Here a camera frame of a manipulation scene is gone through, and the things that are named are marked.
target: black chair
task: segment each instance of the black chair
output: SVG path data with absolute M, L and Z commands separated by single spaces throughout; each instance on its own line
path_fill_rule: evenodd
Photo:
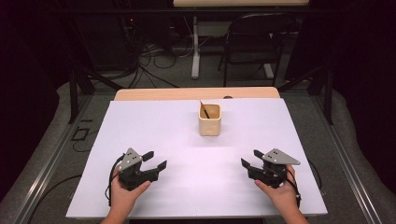
M 235 19 L 228 29 L 218 68 L 224 61 L 223 86 L 227 83 L 228 64 L 259 64 L 262 68 L 265 63 L 276 64 L 272 80 L 275 86 L 283 40 L 295 26 L 296 20 L 289 14 L 254 13 Z

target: white tabletop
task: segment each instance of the white tabletop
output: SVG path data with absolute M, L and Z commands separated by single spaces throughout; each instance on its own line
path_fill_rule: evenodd
M 174 0 L 175 7 L 307 6 L 309 0 Z
M 154 158 L 141 169 L 167 167 L 139 198 L 129 218 L 262 217 L 278 215 L 269 198 L 248 178 L 241 158 L 256 167 L 253 149 L 274 147 L 294 166 L 301 211 L 327 214 L 297 132 L 283 99 L 214 99 L 221 105 L 220 136 L 198 133 L 198 100 L 114 101 L 106 112 L 67 217 L 105 217 L 105 190 L 115 160 L 132 147 Z

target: human arm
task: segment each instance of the human arm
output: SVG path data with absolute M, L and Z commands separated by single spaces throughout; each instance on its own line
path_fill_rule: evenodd
M 107 217 L 102 221 L 102 224 L 117 224 L 123 223 L 134 208 L 134 203 L 137 198 L 149 188 L 150 182 L 146 181 L 136 189 L 131 191 L 122 187 L 118 169 L 115 170 L 111 184 L 111 207 Z
M 286 168 L 289 170 L 288 179 L 294 181 L 294 169 L 291 165 L 287 165 Z M 288 181 L 285 181 L 284 185 L 277 189 L 267 186 L 260 180 L 255 180 L 254 183 L 270 197 L 273 205 L 279 211 L 280 215 L 285 219 L 286 223 L 308 223 L 297 206 L 296 192 Z

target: gray carpet floor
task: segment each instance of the gray carpet floor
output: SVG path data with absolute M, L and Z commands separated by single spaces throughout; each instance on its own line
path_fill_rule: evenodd
M 166 67 L 173 63 L 172 57 L 159 56 L 155 58 L 142 58 L 147 60 L 147 69 L 155 76 L 166 79 L 179 87 L 220 87 L 222 85 L 222 73 L 217 71 L 219 55 L 217 49 L 203 46 L 201 59 L 201 72 L 198 80 L 191 79 L 191 56 L 177 58 L 176 63 L 168 69 Z M 285 73 L 288 61 L 288 50 L 283 57 L 279 75 Z M 235 75 L 242 73 L 256 73 L 257 68 L 245 67 L 235 68 Z M 134 75 L 114 79 L 123 87 L 133 86 L 135 88 L 172 88 L 169 84 L 138 71 L 137 79 L 133 85 L 131 81 Z M 104 76 L 116 77 L 116 73 L 106 73 Z M 282 77 L 276 83 L 283 83 Z M 100 129 L 102 120 L 106 113 L 109 102 L 114 98 L 115 92 L 101 82 L 93 80 L 96 88 L 93 96 L 79 96 L 80 113 L 73 124 L 68 124 L 70 105 L 68 85 L 63 85 L 58 93 L 61 96 L 56 115 L 49 126 L 40 145 L 21 176 L 15 183 L 13 189 L 0 205 L 0 223 L 25 223 L 32 211 L 25 214 L 22 204 L 32 203 L 27 197 L 35 191 L 38 176 L 45 176 L 47 182 L 42 186 L 41 192 L 48 191 L 60 181 L 73 175 L 81 175 L 88 159 L 90 149 L 94 143 L 96 132 Z M 265 86 L 268 82 L 235 82 L 230 86 Z M 332 98 L 333 126 L 329 126 L 322 116 L 321 96 L 308 96 L 304 91 L 308 83 L 302 83 L 293 91 L 282 92 L 281 97 L 285 99 L 297 133 L 303 144 L 306 156 L 318 169 L 318 175 L 322 181 L 323 200 L 328 208 L 329 214 L 309 218 L 310 223 L 396 223 L 396 197 L 389 192 L 378 179 L 370 163 L 362 156 L 353 122 L 347 112 L 344 98 L 334 93 Z M 84 141 L 72 141 L 72 135 L 76 129 L 89 129 L 89 135 Z M 347 155 L 347 160 L 340 156 L 340 148 Z M 48 165 L 49 159 L 57 157 L 57 161 L 50 165 L 50 172 L 43 174 L 43 168 Z M 78 178 L 71 179 L 56 187 L 47 197 L 40 202 L 33 213 L 32 223 L 98 223 L 100 220 L 75 220 L 65 218 L 68 205 L 73 197 L 73 192 L 78 185 Z M 368 196 L 369 200 L 361 201 L 360 194 Z M 366 208 L 374 209 L 367 214 Z M 224 223 L 224 220 L 200 220 L 201 223 Z M 265 220 L 236 220 L 238 223 L 283 223 L 280 217 L 268 217 Z M 172 223 L 166 220 L 157 220 L 156 223 Z

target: pen holder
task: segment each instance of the pen holder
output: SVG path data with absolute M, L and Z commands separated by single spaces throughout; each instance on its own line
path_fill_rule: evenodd
M 199 134 L 202 136 L 217 136 L 220 134 L 221 107 L 216 104 L 200 106 L 199 109 Z

